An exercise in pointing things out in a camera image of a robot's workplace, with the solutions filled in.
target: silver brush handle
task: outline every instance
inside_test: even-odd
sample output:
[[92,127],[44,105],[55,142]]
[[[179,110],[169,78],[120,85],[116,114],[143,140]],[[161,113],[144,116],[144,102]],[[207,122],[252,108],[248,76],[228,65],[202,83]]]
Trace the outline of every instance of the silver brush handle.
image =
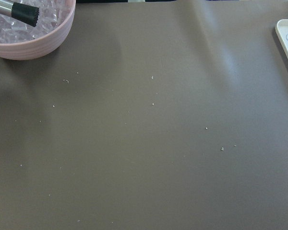
[[0,0],[0,14],[12,16],[12,7],[14,2],[9,0]]

